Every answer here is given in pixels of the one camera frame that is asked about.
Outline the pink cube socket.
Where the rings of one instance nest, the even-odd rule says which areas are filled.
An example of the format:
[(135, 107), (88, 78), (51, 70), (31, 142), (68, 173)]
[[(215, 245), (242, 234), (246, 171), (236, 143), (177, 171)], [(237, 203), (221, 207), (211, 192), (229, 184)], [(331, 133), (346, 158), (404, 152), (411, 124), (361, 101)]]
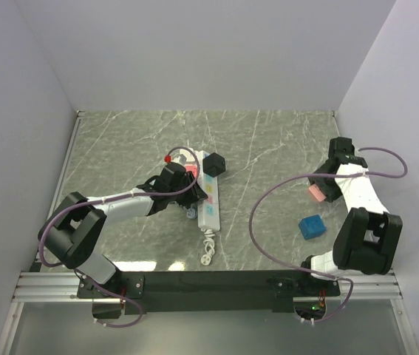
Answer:
[(326, 195), (322, 192), (322, 190), (320, 190), (320, 188), (316, 184), (310, 185), (308, 187), (308, 192), (312, 199), (314, 199), (314, 201), (316, 201), (317, 203), (321, 203), (324, 200), (326, 200)]

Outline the pink square plug adapter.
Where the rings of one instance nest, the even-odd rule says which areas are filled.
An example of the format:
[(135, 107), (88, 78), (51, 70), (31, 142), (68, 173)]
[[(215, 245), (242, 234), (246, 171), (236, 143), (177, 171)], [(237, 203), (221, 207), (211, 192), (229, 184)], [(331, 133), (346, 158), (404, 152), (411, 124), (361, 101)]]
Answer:
[(185, 165), (185, 170), (190, 172), (194, 179), (197, 180), (200, 175), (200, 169), (196, 165)]

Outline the black cube socket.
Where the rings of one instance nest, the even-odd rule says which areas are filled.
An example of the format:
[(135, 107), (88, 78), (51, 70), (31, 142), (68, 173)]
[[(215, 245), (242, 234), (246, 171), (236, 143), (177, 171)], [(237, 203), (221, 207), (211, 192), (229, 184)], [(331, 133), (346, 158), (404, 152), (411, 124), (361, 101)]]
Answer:
[(202, 160), (203, 172), (212, 177), (218, 177), (226, 172), (226, 162), (223, 156), (213, 152), (205, 156)]

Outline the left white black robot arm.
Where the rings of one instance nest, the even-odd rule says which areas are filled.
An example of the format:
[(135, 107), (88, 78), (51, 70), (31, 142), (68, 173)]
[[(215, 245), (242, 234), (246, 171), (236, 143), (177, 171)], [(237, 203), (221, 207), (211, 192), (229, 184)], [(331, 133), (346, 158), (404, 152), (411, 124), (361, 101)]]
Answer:
[(127, 218), (148, 217), (176, 203), (185, 209), (206, 200), (192, 172), (174, 177), (155, 175), (128, 192), (104, 197), (69, 194), (38, 233), (38, 254), (42, 264), (65, 266), (94, 280), (103, 297), (123, 294), (121, 270), (95, 251), (105, 225)]

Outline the long white power strip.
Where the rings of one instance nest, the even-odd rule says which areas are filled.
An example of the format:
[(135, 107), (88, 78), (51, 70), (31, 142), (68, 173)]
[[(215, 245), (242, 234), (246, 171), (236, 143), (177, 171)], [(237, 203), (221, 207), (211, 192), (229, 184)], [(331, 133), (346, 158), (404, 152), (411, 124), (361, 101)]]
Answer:
[(197, 219), (198, 226), (201, 230), (220, 230), (220, 216), (219, 216), (219, 190), (218, 178), (211, 177), (200, 171), (197, 179), (200, 188), (206, 193), (207, 198), (198, 203)]

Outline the white flat power strip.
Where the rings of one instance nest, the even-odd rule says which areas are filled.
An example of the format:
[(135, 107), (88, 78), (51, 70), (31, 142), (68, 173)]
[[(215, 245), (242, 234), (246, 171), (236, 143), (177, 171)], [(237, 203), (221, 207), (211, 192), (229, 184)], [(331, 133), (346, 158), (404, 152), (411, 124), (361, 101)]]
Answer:
[(182, 166), (196, 166), (197, 157), (192, 149), (175, 149), (171, 154), (171, 161)]

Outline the round blue power hub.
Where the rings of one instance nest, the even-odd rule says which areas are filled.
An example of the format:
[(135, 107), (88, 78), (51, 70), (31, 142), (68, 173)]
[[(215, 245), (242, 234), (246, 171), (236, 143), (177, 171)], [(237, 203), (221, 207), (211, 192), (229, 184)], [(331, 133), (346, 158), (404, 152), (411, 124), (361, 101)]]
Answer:
[(190, 208), (186, 210), (186, 216), (187, 218), (193, 220), (197, 218), (197, 210), (194, 208)]

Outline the black mounting base bar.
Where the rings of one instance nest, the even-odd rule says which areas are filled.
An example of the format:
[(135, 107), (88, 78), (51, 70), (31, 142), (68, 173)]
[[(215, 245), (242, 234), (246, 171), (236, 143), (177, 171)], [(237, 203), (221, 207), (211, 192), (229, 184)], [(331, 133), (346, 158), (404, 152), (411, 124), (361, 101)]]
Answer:
[(293, 313), (295, 298), (337, 297), (336, 281), (302, 271), (124, 271), (109, 287), (147, 312), (252, 311)]

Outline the aluminium rail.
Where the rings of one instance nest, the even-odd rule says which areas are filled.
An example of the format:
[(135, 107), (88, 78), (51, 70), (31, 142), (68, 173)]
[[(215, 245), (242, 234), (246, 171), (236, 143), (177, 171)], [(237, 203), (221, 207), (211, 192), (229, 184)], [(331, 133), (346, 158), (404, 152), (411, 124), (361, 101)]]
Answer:
[[(400, 300), (403, 294), (393, 272), (383, 276), (359, 273), (347, 276), (354, 282), (351, 300)], [(91, 302), (77, 297), (79, 280), (73, 273), (32, 273), (19, 275), (13, 302)]]

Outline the blue cube socket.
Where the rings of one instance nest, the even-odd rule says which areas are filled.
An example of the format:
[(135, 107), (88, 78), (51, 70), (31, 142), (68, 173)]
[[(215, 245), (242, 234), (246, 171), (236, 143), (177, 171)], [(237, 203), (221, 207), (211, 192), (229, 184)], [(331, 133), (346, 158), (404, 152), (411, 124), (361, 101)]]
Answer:
[(312, 240), (322, 236), (327, 231), (327, 227), (321, 216), (315, 214), (301, 219), (299, 221), (299, 230), (302, 233), (304, 240)]

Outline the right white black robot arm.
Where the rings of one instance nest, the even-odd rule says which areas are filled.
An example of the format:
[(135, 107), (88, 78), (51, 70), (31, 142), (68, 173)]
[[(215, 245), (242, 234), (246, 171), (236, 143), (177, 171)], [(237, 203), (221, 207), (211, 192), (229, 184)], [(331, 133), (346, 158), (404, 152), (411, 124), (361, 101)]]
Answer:
[(298, 275), (298, 289), (306, 295), (315, 294), (323, 280), (343, 277), (346, 271), (387, 274), (403, 228), (401, 217), (390, 214), (378, 198), (365, 165), (340, 163), (334, 174), (347, 216), (332, 250), (308, 257), (309, 269)]

